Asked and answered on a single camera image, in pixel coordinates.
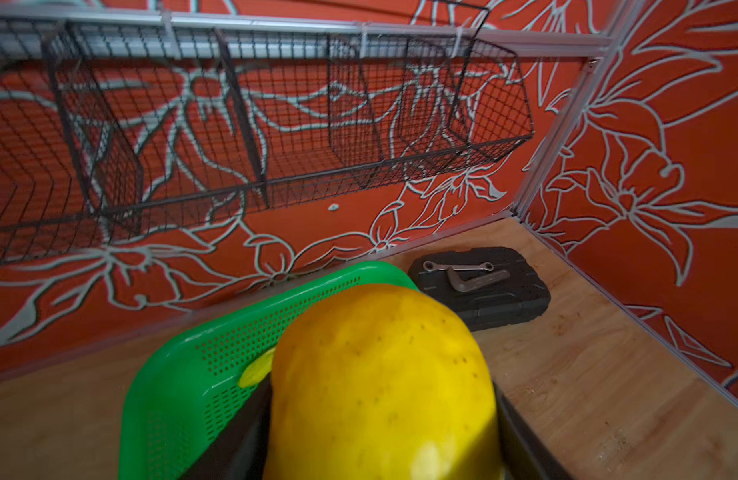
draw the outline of black wire basket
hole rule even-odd
[[[532,136],[517,56],[474,38],[0,19],[0,264],[497,162]]]

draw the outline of black tool case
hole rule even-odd
[[[508,270],[510,277],[473,292],[455,291],[444,270],[428,272],[422,264],[478,265],[489,262],[494,271]],[[463,280],[483,275],[483,271],[459,271]],[[494,246],[467,252],[439,252],[414,260],[409,277],[427,295],[451,308],[470,331],[523,323],[540,316],[550,303],[550,290],[526,259],[511,248]]]

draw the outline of aluminum frame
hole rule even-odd
[[[645,4],[644,0],[621,0],[605,29],[606,36],[614,39],[614,44],[621,44],[638,19]],[[556,164],[561,148],[566,144],[568,136],[579,122],[585,106],[598,90],[604,75],[614,61],[618,50],[610,48],[606,55],[594,64],[583,67],[572,88],[569,100],[561,113],[553,121],[550,131],[542,140],[536,151],[537,161],[532,165],[516,196],[513,198],[511,211],[524,221],[528,208],[539,192],[542,183]]]
[[[454,28],[451,26],[425,26],[389,23],[360,23],[338,22],[329,20],[309,20],[305,18],[276,18],[249,15],[227,14],[194,14],[182,12],[153,12],[146,10],[131,10],[125,8],[81,8],[58,5],[30,6],[0,5],[0,18],[30,18],[33,20],[67,22],[90,22],[97,24],[127,24],[132,26],[166,26],[173,28],[220,28],[225,31],[247,32],[297,32],[297,33],[333,33],[333,34],[414,34],[419,36],[435,35],[463,35],[473,36],[496,43],[513,50],[524,58],[551,57],[551,58],[597,58],[606,55],[613,39],[607,35],[524,32],[513,30],[485,30],[478,28]],[[195,50],[199,55],[205,54],[209,58],[210,45],[195,43],[190,38],[180,38],[175,35],[174,40],[180,45],[172,47],[173,52]],[[90,42],[91,53],[98,58],[116,56],[126,53],[126,56],[147,56],[148,39],[143,39],[143,47],[135,51],[124,50],[123,42],[111,52],[109,41],[100,40],[98,44]],[[40,54],[40,39],[26,38],[26,48],[30,52]],[[366,56],[380,54],[368,51]],[[463,46],[452,56],[465,56]]]

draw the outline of fruit skin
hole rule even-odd
[[[496,399],[460,318],[414,290],[355,286],[284,332],[265,480],[502,478]]]
[[[268,373],[270,373],[270,369],[273,368],[274,354],[275,347],[269,349],[268,351],[260,355],[252,363],[250,363],[249,366],[246,367],[244,372],[240,374],[240,378],[238,379],[238,386],[242,389],[246,389],[250,386],[257,385],[266,376],[268,376]]]

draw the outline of metal rail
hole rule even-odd
[[[612,14],[606,33],[615,38],[616,44],[624,42],[630,29],[638,19],[638,14],[645,4],[644,0],[621,0],[618,8]],[[535,196],[547,179],[561,148],[566,143],[575,125],[579,122],[582,112],[588,102],[598,90],[606,71],[609,69],[617,54],[617,49],[612,47],[606,55],[597,62],[592,62],[580,73],[572,94],[566,101],[566,106],[556,117],[550,131],[542,140],[535,153],[536,162],[527,173],[516,196],[513,198],[511,211],[521,220],[526,219],[528,208],[532,205]]]
[[[288,33],[332,33],[348,35],[393,35],[414,34],[419,36],[455,36],[458,34],[472,36],[478,34],[478,38],[487,42],[499,44],[513,50],[524,58],[550,57],[550,58],[596,58],[606,54],[612,39],[603,35],[592,34],[569,34],[569,33],[546,33],[546,32],[524,32],[513,30],[478,30],[477,28],[464,28],[458,32],[454,27],[425,26],[389,23],[358,23],[358,22],[336,22],[329,20],[309,20],[301,18],[275,18],[255,17],[247,15],[226,14],[192,14],[180,12],[151,12],[146,10],[130,10],[123,8],[80,8],[57,5],[31,6],[23,5],[0,5],[0,26],[10,21],[10,29],[18,31],[15,21],[39,21],[59,22],[65,20],[74,24],[90,24],[94,28],[85,30],[86,41],[90,48],[90,54],[97,58],[112,58],[117,56],[126,57],[152,57],[153,52],[162,50],[163,38],[155,35],[152,38],[137,34],[132,37],[121,37],[121,27],[153,27],[174,30],[177,45],[170,45],[171,52],[190,52],[193,56],[200,58],[212,57],[212,45],[195,40],[185,29],[214,29],[220,28],[226,34],[238,36],[239,42],[229,45],[230,54],[234,57],[257,56],[260,52],[255,49],[263,48],[254,45],[252,35],[254,32],[288,32]],[[105,26],[116,28],[106,30]],[[13,33],[0,32],[0,44],[8,44],[9,37]],[[14,53],[17,51],[28,51],[35,57],[40,56],[40,38],[35,32],[28,32],[26,25],[25,34],[20,34],[21,45],[15,45]],[[322,45],[316,42],[306,44],[300,49],[292,49],[283,52],[282,58],[317,58],[325,55],[320,50]],[[461,47],[454,56],[466,56],[466,47]],[[392,49],[376,48],[374,51],[366,51],[367,57],[387,58],[393,54]]]

